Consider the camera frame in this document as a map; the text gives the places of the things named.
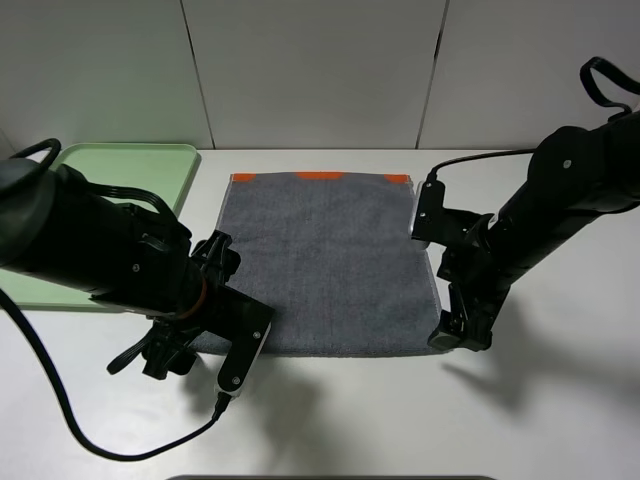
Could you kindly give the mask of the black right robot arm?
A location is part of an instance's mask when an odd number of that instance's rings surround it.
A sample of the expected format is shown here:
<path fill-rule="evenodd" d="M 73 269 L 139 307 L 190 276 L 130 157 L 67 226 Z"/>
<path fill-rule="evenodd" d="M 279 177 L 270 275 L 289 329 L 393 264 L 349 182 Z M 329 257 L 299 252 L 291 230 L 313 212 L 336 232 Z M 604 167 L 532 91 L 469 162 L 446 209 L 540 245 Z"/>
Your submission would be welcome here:
<path fill-rule="evenodd" d="M 639 205 L 639 115 L 594 130 L 562 127 L 530 159 L 524 184 L 494 215 L 449 209 L 430 173 L 411 236 L 444 247 L 437 275 L 449 284 L 428 344 L 486 350 L 510 287 L 573 235 L 604 215 Z"/>

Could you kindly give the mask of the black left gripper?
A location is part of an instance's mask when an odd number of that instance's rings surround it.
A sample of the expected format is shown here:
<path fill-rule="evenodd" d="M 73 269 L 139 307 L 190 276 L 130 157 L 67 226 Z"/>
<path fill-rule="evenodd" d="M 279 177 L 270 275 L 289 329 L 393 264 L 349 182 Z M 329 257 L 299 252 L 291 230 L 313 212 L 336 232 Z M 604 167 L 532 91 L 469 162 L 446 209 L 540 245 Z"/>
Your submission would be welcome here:
<path fill-rule="evenodd" d="M 191 344 L 226 322 L 221 288 L 240 265 L 229 235 L 216 230 L 193 252 L 190 237 L 187 230 L 144 235 L 145 308 L 153 326 L 145 335 L 142 373 L 156 380 L 190 372 Z"/>

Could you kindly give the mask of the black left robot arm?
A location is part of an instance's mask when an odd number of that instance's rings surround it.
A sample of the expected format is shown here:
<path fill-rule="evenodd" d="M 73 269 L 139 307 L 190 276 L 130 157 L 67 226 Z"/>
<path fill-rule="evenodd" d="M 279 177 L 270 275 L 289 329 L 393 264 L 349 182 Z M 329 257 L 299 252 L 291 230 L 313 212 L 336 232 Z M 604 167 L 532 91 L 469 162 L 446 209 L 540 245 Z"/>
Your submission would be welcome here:
<path fill-rule="evenodd" d="M 218 293 L 240 265 L 230 236 L 216 231 L 193 244 L 158 195 L 53 168 L 60 149 L 47 139 L 1 163 L 2 269 L 150 318 L 150 331 L 110 373 L 142 356 L 148 376 L 187 374 L 196 360 L 191 344 L 218 319 Z"/>

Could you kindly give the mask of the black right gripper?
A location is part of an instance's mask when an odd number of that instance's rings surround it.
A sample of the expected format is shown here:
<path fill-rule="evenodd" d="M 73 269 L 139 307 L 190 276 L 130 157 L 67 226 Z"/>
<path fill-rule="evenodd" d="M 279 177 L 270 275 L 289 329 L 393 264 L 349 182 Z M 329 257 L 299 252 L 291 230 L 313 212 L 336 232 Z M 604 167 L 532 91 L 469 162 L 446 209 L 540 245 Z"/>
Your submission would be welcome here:
<path fill-rule="evenodd" d="M 485 351 L 492 344 L 493 320 L 505 302 L 486 233 L 491 214 L 445 209 L 445 251 L 438 276 L 449 282 L 451 312 L 442 310 L 428 345 L 433 349 Z"/>

